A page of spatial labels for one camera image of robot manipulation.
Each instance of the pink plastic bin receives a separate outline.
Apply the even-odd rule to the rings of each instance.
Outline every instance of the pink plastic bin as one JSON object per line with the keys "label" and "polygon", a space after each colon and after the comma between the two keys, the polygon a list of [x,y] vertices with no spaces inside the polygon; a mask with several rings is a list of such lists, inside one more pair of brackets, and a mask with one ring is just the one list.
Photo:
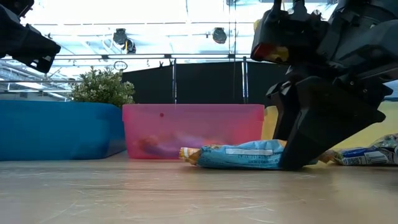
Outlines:
{"label": "pink plastic bin", "polygon": [[124,105],[129,157],[178,159],[181,147],[261,139],[263,105]]}

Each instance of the blue plastic bin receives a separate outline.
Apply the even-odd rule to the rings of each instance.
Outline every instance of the blue plastic bin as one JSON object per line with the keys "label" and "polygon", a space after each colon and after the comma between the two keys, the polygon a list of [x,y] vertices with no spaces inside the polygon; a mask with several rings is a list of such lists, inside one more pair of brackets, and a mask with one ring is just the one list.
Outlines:
{"label": "blue plastic bin", "polygon": [[103,159],[126,150],[122,111],[104,103],[0,101],[0,161]]}

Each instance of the black curtain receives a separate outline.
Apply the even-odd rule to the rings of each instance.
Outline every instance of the black curtain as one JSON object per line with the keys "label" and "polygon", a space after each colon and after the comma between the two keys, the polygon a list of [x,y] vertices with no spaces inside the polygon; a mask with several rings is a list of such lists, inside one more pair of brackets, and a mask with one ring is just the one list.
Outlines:
{"label": "black curtain", "polygon": [[134,72],[124,72],[122,82],[129,81],[134,85],[133,95],[136,103],[164,104],[173,102],[173,68],[150,68]]}
{"label": "black curtain", "polygon": [[266,98],[268,89],[279,82],[285,82],[288,66],[273,63],[248,62],[248,103],[272,106]]}
{"label": "black curtain", "polygon": [[177,103],[243,103],[241,62],[177,64]]}

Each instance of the green plant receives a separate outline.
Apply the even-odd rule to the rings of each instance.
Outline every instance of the green plant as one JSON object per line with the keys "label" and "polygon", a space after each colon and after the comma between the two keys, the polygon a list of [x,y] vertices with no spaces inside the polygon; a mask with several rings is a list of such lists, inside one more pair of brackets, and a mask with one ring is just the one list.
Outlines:
{"label": "green plant", "polygon": [[109,103],[119,108],[134,103],[134,85],[122,83],[122,72],[114,72],[111,68],[96,70],[91,67],[89,72],[80,75],[82,82],[72,84],[70,98],[77,102]]}

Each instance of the light wood table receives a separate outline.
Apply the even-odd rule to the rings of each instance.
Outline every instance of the light wood table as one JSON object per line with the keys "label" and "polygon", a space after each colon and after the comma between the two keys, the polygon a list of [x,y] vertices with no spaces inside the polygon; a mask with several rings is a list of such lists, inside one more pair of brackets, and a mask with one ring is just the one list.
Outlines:
{"label": "light wood table", "polygon": [[182,162],[0,162],[1,224],[398,220],[398,169],[205,170]]}

